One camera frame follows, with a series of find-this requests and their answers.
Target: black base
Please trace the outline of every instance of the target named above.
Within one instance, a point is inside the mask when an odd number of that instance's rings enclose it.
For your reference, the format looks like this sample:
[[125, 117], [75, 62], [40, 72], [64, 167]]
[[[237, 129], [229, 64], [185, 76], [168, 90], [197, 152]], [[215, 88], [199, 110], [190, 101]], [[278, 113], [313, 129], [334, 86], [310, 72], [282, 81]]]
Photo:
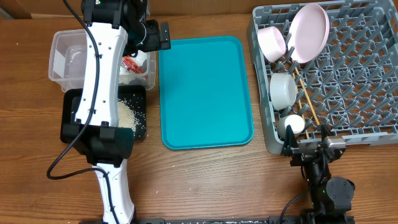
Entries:
[[[232, 219], [220, 219], [220, 220], [164, 220], [161, 218], [141, 219], [133, 221], [131, 224], [280, 224], [280, 216], [271, 216], [269, 218], [232, 218]], [[348, 224], [355, 224], [353, 217], [348, 217]], [[102, 221], [97, 222], [81, 222], [80, 224], [107, 224]], [[302, 223], [298, 216], [284, 216], [283, 224], [306, 224]], [[314, 223], [314, 224], [340, 224], [340, 223]]]

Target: pink plate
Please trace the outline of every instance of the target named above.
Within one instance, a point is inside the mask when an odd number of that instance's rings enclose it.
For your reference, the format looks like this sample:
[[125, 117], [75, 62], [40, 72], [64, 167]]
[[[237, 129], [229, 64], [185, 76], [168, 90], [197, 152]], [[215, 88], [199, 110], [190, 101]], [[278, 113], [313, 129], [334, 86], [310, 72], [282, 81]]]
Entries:
[[287, 47], [295, 47], [292, 59], [307, 63], [316, 58], [328, 40], [329, 17], [318, 4], [304, 6], [294, 17], [289, 32], [292, 37]]

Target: plastic tray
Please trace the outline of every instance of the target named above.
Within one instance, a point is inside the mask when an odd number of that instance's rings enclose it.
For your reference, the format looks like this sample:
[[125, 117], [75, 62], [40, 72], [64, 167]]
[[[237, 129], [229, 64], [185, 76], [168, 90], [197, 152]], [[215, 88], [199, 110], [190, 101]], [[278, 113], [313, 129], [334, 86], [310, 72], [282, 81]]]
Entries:
[[240, 41], [226, 36], [171, 44], [159, 52], [164, 144], [180, 150], [248, 143], [254, 126]]
[[[65, 30], [54, 35], [50, 60], [49, 78], [57, 82], [66, 92], [83, 88], [87, 58], [86, 32], [83, 29]], [[155, 86], [156, 54], [147, 53], [147, 60], [141, 67], [142, 74], [123, 74], [119, 85], [142, 85], [147, 90]]]
[[275, 128], [280, 117], [304, 114], [309, 139], [298, 137], [301, 148], [314, 148], [320, 132], [314, 125], [303, 90], [297, 104], [284, 111], [274, 111], [269, 98], [269, 80], [274, 73], [294, 71], [297, 67], [306, 84], [321, 123], [347, 144], [398, 143], [398, 16], [390, 0], [317, 2], [327, 11], [331, 22], [328, 42], [323, 52], [304, 66], [292, 64], [288, 52], [276, 63], [265, 61], [259, 49], [257, 32], [268, 26], [278, 27], [288, 42], [289, 26], [306, 4], [261, 6], [253, 10], [248, 29], [251, 60], [257, 73], [260, 112], [267, 150], [279, 154], [283, 140]]

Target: plastic storage bin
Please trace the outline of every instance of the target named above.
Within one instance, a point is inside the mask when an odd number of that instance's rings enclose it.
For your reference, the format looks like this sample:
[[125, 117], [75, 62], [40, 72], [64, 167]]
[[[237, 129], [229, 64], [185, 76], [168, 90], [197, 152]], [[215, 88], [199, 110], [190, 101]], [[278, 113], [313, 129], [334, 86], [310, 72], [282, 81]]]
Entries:
[[[289, 51], [282, 60], [269, 63], [259, 48], [259, 29], [275, 26], [285, 40], [296, 13], [306, 4], [259, 6], [248, 29], [251, 61], [257, 73], [260, 114], [267, 150], [280, 154], [283, 139], [276, 124], [288, 114], [306, 114], [309, 138], [298, 138], [303, 149], [316, 148], [320, 130], [309, 106], [274, 111], [269, 98], [269, 79], [274, 73], [294, 72], [297, 66], [321, 123], [347, 144], [398, 143], [398, 14], [391, 0], [317, 2], [329, 15], [331, 28], [321, 54], [304, 67], [291, 62]], [[303, 90], [296, 102], [306, 101]]]
[[[61, 85], [62, 91], [83, 88], [86, 46], [86, 32], [83, 29], [60, 31], [54, 35], [50, 52], [49, 78]], [[146, 90], [151, 90], [155, 86], [155, 52], [147, 53], [147, 60], [140, 69], [144, 73], [126, 73], [121, 68], [119, 85], [142, 85]]]

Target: clear plastic container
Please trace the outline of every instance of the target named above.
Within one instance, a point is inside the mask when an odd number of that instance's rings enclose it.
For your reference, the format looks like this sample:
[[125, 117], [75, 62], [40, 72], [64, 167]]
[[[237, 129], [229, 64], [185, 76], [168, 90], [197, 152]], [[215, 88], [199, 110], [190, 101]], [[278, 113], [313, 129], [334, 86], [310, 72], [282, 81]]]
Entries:
[[[62, 91], [83, 88], [87, 58], [86, 32], [65, 30], [54, 35], [49, 61], [49, 78], [61, 85]], [[135, 74], [121, 68], [119, 85], [142, 85], [146, 90], [155, 86], [156, 54], [147, 53], [140, 67], [144, 72]]]

